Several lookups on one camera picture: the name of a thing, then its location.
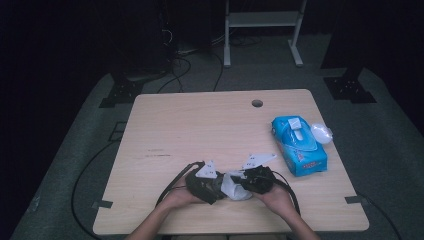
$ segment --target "gray carpet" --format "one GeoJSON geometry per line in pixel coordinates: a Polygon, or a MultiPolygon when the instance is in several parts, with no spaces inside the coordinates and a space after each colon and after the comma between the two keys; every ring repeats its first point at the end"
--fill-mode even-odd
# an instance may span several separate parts
{"type": "MultiPolygon", "coordinates": [[[[321,70],[329,35],[300,36],[298,47],[304,66],[294,65],[287,36],[263,37],[250,47],[233,47],[232,67],[223,70],[216,91],[267,89],[308,89],[332,131],[334,142],[354,188],[368,196],[393,221],[403,239],[421,239],[424,215],[424,140],[388,93],[383,81],[364,69],[359,81],[377,103],[352,104],[333,100],[323,78],[340,76],[344,69],[321,70]]],[[[199,52],[184,59],[190,71],[168,84],[161,92],[209,92],[218,77],[223,48],[199,52]]],[[[175,73],[188,67],[174,63],[175,73]]],[[[145,84],[143,93],[156,93],[172,79],[166,77],[145,84]]],[[[22,217],[12,239],[92,239],[72,215],[71,197],[75,188],[74,211],[81,225],[91,229],[96,203],[101,200],[119,147],[124,124],[111,135],[116,124],[127,121],[131,104],[99,108],[113,86],[109,74],[99,79],[87,97],[61,148],[46,174],[34,201],[22,217]]],[[[322,233],[322,239],[397,239],[387,219],[371,204],[364,204],[370,228],[364,232],[322,233]]],[[[101,236],[122,239],[124,236],[101,236]]]]}

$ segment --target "wooden table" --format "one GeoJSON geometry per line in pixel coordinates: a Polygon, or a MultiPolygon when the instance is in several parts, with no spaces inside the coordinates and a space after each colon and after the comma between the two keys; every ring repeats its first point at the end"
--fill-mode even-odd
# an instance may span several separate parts
{"type": "MultiPolygon", "coordinates": [[[[362,231],[369,226],[333,143],[325,145],[328,171],[294,177],[271,134],[277,116],[300,115],[323,123],[308,90],[152,94],[137,97],[103,196],[96,234],[127,234],[154,208],[174,177],[189,163],[214,160],[220,172],[241,169],[249,154],[276,153],[265,164],[287,178],[302,217],[315,231],[362,231]],[[259,100],[262,107],[252,101],[259,100]]],[[[289,232],[259,200],[224,199],[172,212],[160,234],[289,232]]]]}

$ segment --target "white tissue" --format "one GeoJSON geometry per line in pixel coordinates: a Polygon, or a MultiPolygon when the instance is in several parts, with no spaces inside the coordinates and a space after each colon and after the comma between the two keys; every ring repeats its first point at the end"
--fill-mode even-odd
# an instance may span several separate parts
{"type": "Polygon", "coordinates": [[[333,132],[323,124],[312,124],[311,132],[315,140],[321,144],[327,144],[333,140],[333,132]]]}
{"type": "Polygon", "coordinates": [[[231,176],[244,176],[243,171],[229,171],[224,174],[221,191],[235,201],[247,200],[252,197],[252,193],[245,190],[240,184],[234,183],[231,176]]]}

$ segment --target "black cable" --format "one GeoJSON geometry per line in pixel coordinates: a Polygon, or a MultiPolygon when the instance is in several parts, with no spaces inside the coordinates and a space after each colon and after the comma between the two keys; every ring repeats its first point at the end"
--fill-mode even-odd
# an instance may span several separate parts
{"type": "Polygon", "coordinates": [[[81,179],[81,176],[84,174],[84,172],[87,170],[88,166],[90,166],[90,164],[100,155],[100,153],[102,153],[104,150],[106,150],[108,147],[110,147],[112,144],[116,143],[116,142],[120,142],[120,138],[117,140],[113,140],[110,141],[109,144],[107,144],[106,146],[104,146],[102,149],[100,149],[100,151],[98,151],[91,159],[90,161],[88,161],[88,163],[85,165],[85,167],[83,168],[83,170],[80,172],[77,181],[74,184],[74,188],[72,190],[72,196],[71,196],[71,209],[72,209],[72,216],[74,217],[75,221],[78,223],[78,225],[80,226],[80,228],[87,233],[88,235],[90,235],[91,237],[93,237],[94,239],[99,239],[101,240],[100,236],[96,235],[95,233],[87,230],[84,225],[81,223],[81,221],[78,219],[77,214],[75,212],[75,206],[74,206],[74,198],[75,198],[75,192],[78,186],[78,183],[81,179]]]}
{"type": "Polygon", "coordinates": [[[247,37],[247,36],[235,36],[230,39],[230,44],[232,47],[250,47],[256,44],[259,44],[262,42],[262,38],[257,36],[258,40],[254,40],[253,37],[247,37]]]}
{"type": "Polygon", "coordinates": [[[398,229],[396,228],[396,225],[393,223],[393,221],[390,219],[390,217],[389,217],[389,215],[387,215],[387,213],[386,212],[384,212],[384,210],[382,209],[382,208],[380,208],[377,204],[375,204],[375,202],[371,199],[371,198],[369,198],[368,196],[366,196],[366,195],[364,195],[364,194],[362,194],[362,193],[360,193],[359,191],[356,191],[356,193],[359,195],[359,196],[361,196],[361,197],[363,197],[363,198],[365,198],[371,205],[373,205],[375,208],[377,208],[377,210],[384,216],[384,218],[386,218],[386,220],[389,222],[389,224],[390,224],[390,226],[392,227],[392,229],[393,229],[393,231],[395,232],[395,234],[396,234],[396,236],[397,236],[397,238],[399,239],[399,240],[402,240],[402,236],[400,235],[400,233],[399,233],[399,231],[398,231],[398,229]]]}
{"type": "Polygon", "coordinates": [[[286,184],[290,186],[290,184],[287,181],[287,179],[285,177],[283,177],[283,175],[281,175],[279,172],[276,172],[276,171],[271,171],[271,172],[277,174],[278,176],[280,176],[282,179],[284,179],[284,181],[286,182],[286,184]]]}
{"type": "MultiPolygon", "coordinates": [[[[245,9],[245,7],[246,7],[246,4],[247,4],[247,2],[248,2],[248,0],[245,0],[244,1],[244,3],[243,3],[243,5],[241,6],[241,8],[238,10],[238,12],[250,12],[250,10],[252,10],[252,7],[253,7],[253,4],[255,3],[255,0],[253,0],[253,1],[251,1],[250,2],[250,4],[249,4],[249,7],[248,7],[248,9],[247,9],[247,11],[246,11],[246,9],[245,9]]],[[[231,35],[233,35],[236,31],[238,30],[238,28],[232,28],[232,30],[231,30],[231,32],[230,32],[230,36],[231,35]]],[[[220,40],[219,40],[219,42],[221,42],[221,41],[223,41],[224,40],[224,35],[222,35],[221,37],[220,37],[220,40]]]]}
{"type": "Polygon", "coordinates": [[[262,176],[257,176],[257,178],[261,178],[261,179],[268,180],[268,181],[273,182],[273,183],[277,184],[278,186],[280,186],[280,187],[284,188],[284,189],[285,189],[285,190],[289,193],[290,197],[292,198],[292,202],[293,202],[294,208],[296,209],[296,212],[297,212],[299,215],[301,215],[301,214],[300,214],[299,202],[297,201],[296,194],[294,193],[294,191],[293,191],[293,189],[290,187],[290,185],[285,184],[284,182],[282,182],[282,181],[280,181],[280,180],[278,180],[278,179],[276,179],[276,178],[275,178],[275,179],[270,179],[270,178],[262,177],[262,176]]]}
{"type": "Polygon", "coordinates": [[[162,202],[163,198],[169,193],[169,191],[171,191],[174,188],[175,183],[177,183],[178,180],[180,180],[180,178],[182,178],[184,174],[186,174],[188,170],[190,170],[190,168],[192,168],[194,165],[197,165],[200,168],[204,164],[205,164],[204,162],[194,162],[194,163],[188,164],[180,173],[178,173],[178,175],[174,178],[174,180],[172,180],[171,183],[168,184],[165,190],[163,190],[155,206],[157,206],[160,202],[162,202]]]}
{"type": "Polygon", "coordinates": [[[184,92],[183,84],[181,83],[180,77],[177,76],[177,74],[175,74],[174,68],[172,68],[172,71],[171,72],[172,72],[172,75],[174,75],[174,77],[177,78],[178,84],[180,85],[180,92],[184,92]]]}
{"type": "Polygon", "coordinates": [[[180,188],[187,188],[187,186],[173,187],[173,188],[171,188],[171,190],[174,190],[174,189],[180,189],[180,188]]]}
{"type": "Polygon", "coordinates": [[[184,76],[185,74],[188,73],[188,71],[190,71],[190,69],[191,69],[191,63],[190,63],[190,61],[188,61],[188,60],[186,60],[184,58],[176,58],[176,59],[185,61],[188,64],[187,70],[185,72],[183,72],[181,75],[176,76],[176,77],[172,78],[171,80],[169,80],[168,82],[166,82],[165,84],[163,84],[156,93],[160,93],[160,91],[162,91],[162,89],[165,88],[166,85],[170,84],[171,82],[173,82],[173,81],[175,81],[177,79],[179,80],[180,77],[184,76]]]}
{"type": "Polygon", "coordinates": [[[212,92],[215,92],[216,91],[216,87],[218,86],[218,83],[221,80],[222,73],[224,72],[224,63],[222,62],[221,58],[216,53],[213,53],[213,55],[215,55],[218,58],[219,63],[221,64],[221,71],[219,72],[218,79],[216,80],[215,86],[213,87],[213,90],[212,90],[212,92]]]}

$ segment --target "tissue box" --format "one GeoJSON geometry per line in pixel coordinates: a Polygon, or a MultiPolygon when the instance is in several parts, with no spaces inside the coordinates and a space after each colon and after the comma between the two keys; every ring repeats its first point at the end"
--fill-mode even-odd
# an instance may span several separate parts
{"type": "Polygon", "coordinates": [[[303,118],[276,117],[272,132],[293,175],[300,177],[327,170],[327,154],[303,118]]]}

